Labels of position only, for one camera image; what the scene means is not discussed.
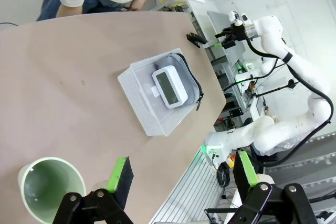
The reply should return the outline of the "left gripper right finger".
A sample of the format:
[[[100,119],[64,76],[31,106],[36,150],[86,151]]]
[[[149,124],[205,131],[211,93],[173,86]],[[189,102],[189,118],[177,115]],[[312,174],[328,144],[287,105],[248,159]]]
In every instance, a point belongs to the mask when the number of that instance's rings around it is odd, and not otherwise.
[[[303,187],[294,183],[279,188],[261,181],[246,152],[236,153],[233,174],[242,205],[231,223],[259,223],[262,216],[278,223],[317,223]]]

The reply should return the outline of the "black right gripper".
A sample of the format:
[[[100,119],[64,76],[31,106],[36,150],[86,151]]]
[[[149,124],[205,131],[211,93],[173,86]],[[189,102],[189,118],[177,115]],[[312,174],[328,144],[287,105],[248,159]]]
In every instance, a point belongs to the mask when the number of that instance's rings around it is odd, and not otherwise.
[[[243,41],[243,40],[248,39],[243,22],[232,23],[230,28],[231,28],[231,31],[223,30],[221,33],[215,35],[216,38],[225,37],[227,35],[230,35],[231,40],[229,41],[223,40],[221,42],[221,45],[224,49],[228,49],[228,48],[235,46],[236,45],[235,41]]]

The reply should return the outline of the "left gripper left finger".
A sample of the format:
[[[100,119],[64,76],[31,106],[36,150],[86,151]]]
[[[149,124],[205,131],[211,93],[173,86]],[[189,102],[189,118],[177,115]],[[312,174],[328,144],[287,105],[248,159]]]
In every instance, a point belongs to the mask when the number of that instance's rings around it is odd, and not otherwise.
[[[124,209],[133,177],[129,157],[119,157],[104,188],[65,194],[53,223],[132,223]]]

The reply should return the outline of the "person's left hand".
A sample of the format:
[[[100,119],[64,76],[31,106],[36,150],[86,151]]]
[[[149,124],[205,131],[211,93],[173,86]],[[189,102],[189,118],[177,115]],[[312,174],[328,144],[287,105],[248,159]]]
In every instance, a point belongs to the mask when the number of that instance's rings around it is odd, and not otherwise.
[[[133,0],[128,8],[128,11],[139,11],[142,9],[146,0]]]

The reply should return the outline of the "person's right hand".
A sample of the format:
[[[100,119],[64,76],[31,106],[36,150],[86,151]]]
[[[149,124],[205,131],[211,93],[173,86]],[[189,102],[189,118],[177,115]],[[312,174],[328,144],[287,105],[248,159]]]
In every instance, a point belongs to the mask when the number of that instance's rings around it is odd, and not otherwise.
[[[81,15],[82,14],[82,6],[78,7],[68,7],[63,4],[60,5],[58,8],[58,12],[56,14],[56,17],[67,17],[67,16],[75,16],[75,15]]]

